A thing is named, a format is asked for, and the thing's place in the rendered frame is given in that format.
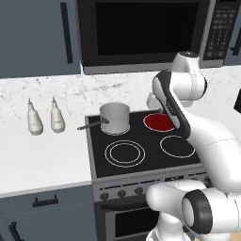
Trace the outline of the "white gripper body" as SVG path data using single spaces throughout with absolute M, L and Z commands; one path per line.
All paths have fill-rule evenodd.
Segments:
M 149 93 L 148 99 L 146 101 L 146 105 L 150 110 L 158 109 L 162 110 L 163 106 L 160 102 L 156 99 L 152 92 Z

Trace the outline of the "black and silver stove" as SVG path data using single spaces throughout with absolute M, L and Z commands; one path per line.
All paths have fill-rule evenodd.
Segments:
M 87 116 L 86 124 L 100 116 Z M 118 136 L 100 126 L 87 130 L 94 204 L 127 204 L 146 201 L 148 187 L 160 182 L 199 180 L 208 176 L 195 150 L 180 137 L 166 114 L 139 111 L 130 114 L 130 129 Z M 143 188 L 137 195 L 135 189 Z M 126 191 L 120 198 L 118 192 Z M 106 201 L 100 199 L 108 193 Z

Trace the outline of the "black and silver microwave oven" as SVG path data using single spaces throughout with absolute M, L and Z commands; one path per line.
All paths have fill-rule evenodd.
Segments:
M 224 63 L 241 0 L 76 0 L 84 73 L 168 70 L 179 52 Z

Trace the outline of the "black object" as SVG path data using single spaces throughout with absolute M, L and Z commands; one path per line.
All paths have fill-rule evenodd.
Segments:
M 233 109 L 241 114 L 241 89 L 238 92 L 238 95 L 237 95 L 235 104 L 233 106 Z

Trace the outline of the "white bottle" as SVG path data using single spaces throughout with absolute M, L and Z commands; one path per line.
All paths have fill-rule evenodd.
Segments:
M 43 132 L 43 124 L 38 111 L 34 108 L 31 100 L 28 100 L 27 111 L 28 130 L 33 136 L 41 135 Z
M 55 133 L 62 133 L 65 130 L 65 121 L 55 99 L 52 100 L 51 128 Z

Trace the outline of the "oven door with window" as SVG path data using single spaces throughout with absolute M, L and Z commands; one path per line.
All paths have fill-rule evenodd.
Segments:
M 107 211 L 94 204 L 97 241 L 146 241 L 159 213 L 149 207 L 130 211 Z

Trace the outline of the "grey-blue drawer front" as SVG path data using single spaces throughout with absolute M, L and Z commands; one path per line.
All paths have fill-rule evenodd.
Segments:
M 33 207 L 32 203 L 35 198 L 39 200 L 50 200 L 57 196 L 58 203 L 42 207 Z M 34 211 L 48 210 L 52 208 L 77 206 L 86 208 L 87 214 L 93 214 L 93 194 L 91 185 L 82 185 L 43 191 L 32 194 L 25 194 L 0 199 L 0 214 L 2 216 L 19 215 Z

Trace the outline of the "grey-blue base cupboard door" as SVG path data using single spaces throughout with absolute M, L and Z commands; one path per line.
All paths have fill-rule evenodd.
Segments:
M 96 241 L 94 213 L 75 205 L 3 216 L 3 220 L 8 230 L 16 222 L 24 241 Z

